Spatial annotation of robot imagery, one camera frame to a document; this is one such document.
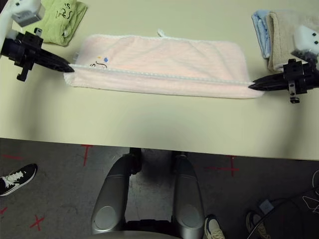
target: white sneaker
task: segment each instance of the white sneaker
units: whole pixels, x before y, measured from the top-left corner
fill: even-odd
[[[225,239],[223,231],[220,229],[218,221],[214,215],[206,217],[204,230],[207,239]]]

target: shoe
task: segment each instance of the shoe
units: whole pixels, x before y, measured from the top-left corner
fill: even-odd
[[[37,169],[36,164],[29,164],[13,174],[0,177],[0,196],[7,196],[30,182],[34,178]]]
[[[248,233],[252,231],[252,229],[255,227],[255,225],[258,223],[258,221],[261,219],[261,216],[259,216],[256,212],[250,211],[246,216],[246,227],[248,230]],[[267,234],[266,227],[264,223],[261,223],[256,231],[259,234],[259,238],[261,239],[271,239],[270,235]]]
[[[209,215],[205,219],[205,235],[207,239],[225,239],[223,231],[214,215]]]

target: power adapter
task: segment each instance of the power adapter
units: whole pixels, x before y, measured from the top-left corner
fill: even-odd
[[[266,215],[268,214],[271,210],[273,210],[275,207],[273,206],[273,204],[266,199],[265,201],[263,201],[260,205],[259,205],[260,210]]]

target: table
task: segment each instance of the table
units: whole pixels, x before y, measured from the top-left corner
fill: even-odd
[[[243,49],[251,79],[268,75],[251,14],[291,8],[317,14],[317,0],[83,0],[88,5],[68,47],[45,50],[73,62],[95,33],[228,40]],[[258,99],[217,99],[104,91],[67,86],[63,75],[0,59],[0,137],[319,160],[318,90],[289,103],[288,93]]]

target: folded towel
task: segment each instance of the folded towel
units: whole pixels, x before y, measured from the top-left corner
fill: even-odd
[[[271,11],[266,19],[272,46],[268,69],[283,71],[283,65],[287,64],[289,59],[300,60],[291,54],[295,49],[293,40],[295,30],[304,25],[318,32],[319,16],[309,16],[291,10],[280,10]]]
[[[45,8],[44,18],[25,27],[24,30],[33,32],[36,27],[41,28],[41,38],[44,42],[68,45],[87,6],[76,0],[42,0],[42,4]]]
[[[238,45],[171,37],[93,35],[82,45],[67,84],[185,96],[255,98]]]
[[[258,10],[251,16],[257,33],[260,49],[264,58],[269,58],[271,53],[270,39],[266,22],[266,16],[268,13],[269,10]]]

